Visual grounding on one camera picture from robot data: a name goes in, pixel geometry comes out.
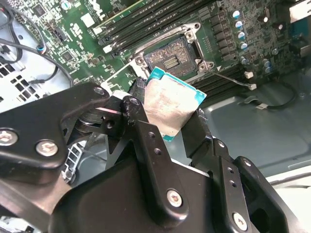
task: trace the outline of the blue capacitor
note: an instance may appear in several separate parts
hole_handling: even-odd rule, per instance
[[[241,50],[245,50],[245,49],[247,49],[247,44],[245,42],[241,42],[239,44],[239,47],[240,47]]]
[[[245,40],[245,33],[244,32],[238,32],[237,35],[238,35],[238,39]]]
[[[267,67],[267,68],[264,70],[264,72],[265,72],[266,74],[271,73],[271,71],[272,71],[272,67]]]
[[[270,67],[271,66],[271,62],[268,59],[263,59],[262,63],[263,63],[264,67]]]
[[[234,18],[239,18],[239,17],[240,17],[240,12],[239,12],[239,11],[234,11],[234,12],[232,13],[232,17],[234,17]]]
[[[242,23],[242,21],[235,21],[234,22],[234,26],[236,27],[236,28],[241,28],[242,26],[243,26],[243,23]]]

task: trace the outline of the cable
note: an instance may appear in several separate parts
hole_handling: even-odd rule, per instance
[[[295,90],[295,88],[293,88],[293,86],[291,86],[290,84],[284,82],[284,81],[280,81],[278,80],[277,81],[279,84],[281,84],[283,87],[291,90],[291,92],[293,93],[293,96],[292,98],[286,102],[285,104],[282,104],[282,105],[278,105],[278,106],[267,106],[267,109],[269,110],[282,110],[282,109],[285,109],[287,107],[289,107],[290,105],[294,104],[294,102],[298,99],[298,93],[297,91]]]
[[[250,90],[254,90],[254,89],[256,89],[256,87],[257,87],[255,84],[241,83],[241,82],[239,82],[239,81],[237,81],[237,80],[235,80],[235,79],[232,79],[232,78],[230,78],[230,77],[227,77],[227,76],[222,75],[222,74],[219,74],[219,73],[215,73],[215,72],[213,72],[213,71],[210,71],[210,73],[212,73],[213,75],[217,75],[217,76],[219,76],[219,77],[221,77],[221,78],[227,79],[227,80],[229,80],[229,81],[231,81],[231,82],[234,82],[234,83],[236,83],[237,85],[246,86],[246,87],[248,87]]]
[[[11,41],[7,41],[7,40],[4,40],[4,39],[0,39],[0,43],[2,44],[5,44],[5,45],[8,45],[8,46],[13,46],[15,48],[19,48],[19,49],[22,49],[22,50],[26,50],[26,51],[29,51],[29,52],[32,52],[32,53],[35,53],[41,57],[44,57],[45,59],[47,59],[49,62],[53,63],[54,65],[56,65],[63,73],[64,75],[66,76],[66,78],[69,80],[69,83],[70,83],[70,87],[73,86],[73,79],[71,77],[71,75],[69,74],[69,72],[61,65],[59,64],[57,61],[53,60],[52,58],[50,58],[49,56],[45,55],[45,54],[41,54],[41,53],[38,53],[37,50],[33,49],[33,48],[30,48],[28,46],[25,46],[25,45],[18,45],[18,44],[15,44]]]
[[[36,80],[31,80],[31,81],[29,81],[29,83],[30,83],[30,84],[45,83],[45,82],[51,80],[52,78],[54,78],[55,75],[57,74],[57,72],[58,72],[58,67],[55,66],[55,69],[54,69],[53,74],[52,74],[50,77],[48,77],[47,79],[36,79]]]
[[[45,40],[44,40],[44,37],[42,35],[42,32],[41,30],[38,28],[38,26],[35,24],[35,22],[33,22],[25,13],[13,8],[13,7],[10,7],[10,6],[5,6],[6,9],[9,9],[21,16],[24,16],[30,23],[31,25],[36,29],[36,31],[38,32],[39,36],[40,36],[40,40],[41,40],[41,43],[42,43],[42,48],[44,49],[43,51],[45,52],[46,51],[46,43],[45,43]]]
[[[16,33],[14,31],[14,28],[13,28],[13,21],[14,21],[13,13],[11,11],[8,11],[8,10],[4,9],[4,8],[3,8],[3,13],[7,16],[8,21],[6,23],[4,23],[3,25],[1,25],[0,28],[3,28],[6,25],[8,25],[9,32],[10,32],[10,35],[11,35],[13,41],[16,44],[20,45],[18,37],[16,36]],[[3,52],[5,52],[5,53],[10,53],[11,52],[10,49],[7,46],[3,46],[2,49],[3,49]],[[1,63],[6,63],[6,64],[13,64],[15,62],[20,61],[22,57],[23,57],[23,50],[17,49],[17,51],[16,51],[16,60],[12,61],[12,60],[6,60],[4,58],[0,58],[0,62]]]
[[[8,15],[5,13],[4,8],[2,9],[2,12],[8,17]],[[12,14],[12,15],[10,14],[10,16],[12,16],[12,17],[10,17],[10,18],[8,17],[8,21],[7,21],[6,23],[2,24],[2,25],[0,26],[0,29],[2,29],[2,28],[4,28],[4,27],[8,26],[9,24],[12,24],[12,23],[13,23],[13,21],[14,21],[14,16],[13,16],[13,14]]]
[[[255,105],[255,106],[264,106],[262,109],[266,108],[268,110],[283,110],[283,109],[286,109],[288,108],[290,105],[294,104],[295,101],[298,99],[298,93],[297,91],[295,90],[295,88],[293,88],[290,84],[284,82],[284,81],[281,81],[279,79],[276,80],[276,83],[279,83],[281,84],[283,87],[291,90],[291,92],[293,93],[293,96],[290,98],[289,101],[287,101],[286,103],[284,104],[281,104],[281,105],[276,105],[276,106],[271,106],[271,105],[268,105],[268,104],[265,104],[263,103],[262,101],[258,100],[258,99],[253,99],[251,100],[249,103]],[[245,93],[240,93],[238,94],[238,96],[242,97],[242,98],[248,98],[249,95],[245,94]]]

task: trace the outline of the motherboard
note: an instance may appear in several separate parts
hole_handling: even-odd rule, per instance
[[[228,85],[215,73],[260,85],[297,67],[280,0],[8,2],[39,26],[48,55],[75,84],[107,82],[111,90],[128,91],[137,77],[159,67],[210,92],[211,83]],[[38,38],[31,24],[18,20]]]

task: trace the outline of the green circuit board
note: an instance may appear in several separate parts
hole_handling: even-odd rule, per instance
[[[288,47],[291,40],[288,23],[283,22],[282,30],[275,29],[275,24],[279,22],[276,14],[278,0],[196,0],[201,1],[206,2],[203,7],[145,37],[144,41],[133,44],[120,55],[103,51],[104,46],[99,44],[99,40],[105,29],[99,25],[109,21],[117,22],[152,0],[10,0],[9,3],[31,16],[39,25],[46,38],[49,55],[70,72],[74,83],[100,84],[124,67],[129,56],[141,44],[161,35],[168,28],[195,22],[201,24],[196,35],[204,57],[215,63],[216,72],[240,64],[243,58],[253,67],[255,82],[258,83],[264,82],[265,76],[271,72],[289,73],[295,70],[294,63],[290,62],[293,56]],[[234,18],[236,11],[240,14],[238,18]],[[268,22],[258,20],[267,14]],[[28,22],[22,18],[19,21],[37,37]],[[242,23],[238,28],[237,21]],[[220,45],[224,40],[227,53]],[[109,86],[112,90],[127,91],[135,78],[135,72],[128,67],[111,79]]]

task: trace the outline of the ventilation grille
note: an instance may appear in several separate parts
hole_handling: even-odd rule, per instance
[[[21,62],[11,65],[0,63],[0,112],[43,97],[45,92],[40,85],[27,82],[33,79],[30,75],[31,72]]]

